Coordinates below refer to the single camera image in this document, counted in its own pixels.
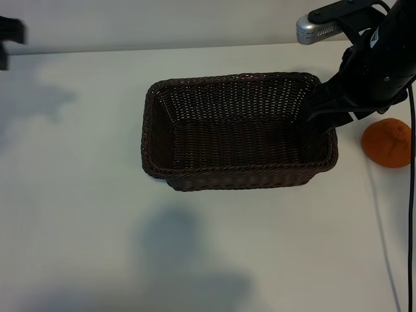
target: white wall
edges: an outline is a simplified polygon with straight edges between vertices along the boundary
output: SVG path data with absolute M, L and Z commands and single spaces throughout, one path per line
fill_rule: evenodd
M 296 20 L 334 1 L 2 0 L 0 15 L 29 28 L 13 53 L 236 46 L 295 42 Z

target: brown wicker basket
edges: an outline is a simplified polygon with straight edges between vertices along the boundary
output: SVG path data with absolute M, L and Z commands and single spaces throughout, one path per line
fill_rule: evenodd
M 338 159 L 335 130 L 301 122 L 309 73 L 171 79 L 146 96 L 143 169 L 176 190 L 260 189 L 307 183 Z

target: basket rim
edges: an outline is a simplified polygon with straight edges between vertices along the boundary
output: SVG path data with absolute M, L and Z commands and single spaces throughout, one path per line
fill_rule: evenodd
M 150 176 L 158 179 L 171 179 L 181 177 L 193 177 L 193 176 L 222 176 L 222 175 L 242 175 L 242 174 L 275 174 L 275 173 L 319 173 L 332 169 L 338 160 L 337 149 L 337 135 L 336 131 L 332 129 L 325 135 L 328 142 L 326 151 L 326 158 L 320 162 L 299 162 L 299 163 L 270 163 L 270 164 L 245 164 L 240 166 L 207 166 L 199 168 L 184 168 L 173 169 L 163 168 L 157 166 L 151 159 L 151 135 L 146 129 L 151 129 L 151 106 L 153 105 L 152 98 L 155 96 L 155 91 L 160 90 L 168 86 L 175 86 L 186 82 L 188 85 L 204 85 L 211 83 L 221 82 L 233 82 L 241 81 L 264 81 L 269 79 L 290 79 L 290 78 L 306 78 L 312 81 L 318 81 L 319 78 L 310 73 L 298 73 L 298 72 L 273 72 L 273 73 L 241 73 L 235 75 L 224 76 L 209 76 L 209 77 L 196 77 L 196 78 L 178 78 L 159 81 L 153 84 L 146 95 L 142 140 L 141 140 L 141 152 L 142 152 L 142 167 L 144 171 Z

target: black clamp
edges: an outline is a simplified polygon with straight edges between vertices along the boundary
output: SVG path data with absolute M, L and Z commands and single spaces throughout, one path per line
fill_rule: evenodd
M 0 16 L 0 70 L 8 70 L 8 55 L 3 45 L 4 41 L 26 44 L 26 28 L 20 20 Z

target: white surface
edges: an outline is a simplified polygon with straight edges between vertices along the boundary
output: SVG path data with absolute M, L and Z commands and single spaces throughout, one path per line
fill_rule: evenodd
M 295 42 L 298 18 L 334 1 L 2 0 L 0 15 L 29 28 L 12 53 L 239 46 Z
M 375 119 L 409 122 L 407 103 L 340 128 L 337 166 L 302 187 L 182 193 L 141 169 L 154 82 L 325 81 L 347 47 L 12 57 L 0 76 L 0 310 L 391 312 L 392 281 L 407 309 L 410 169 L 380 168 L 359 145 Z

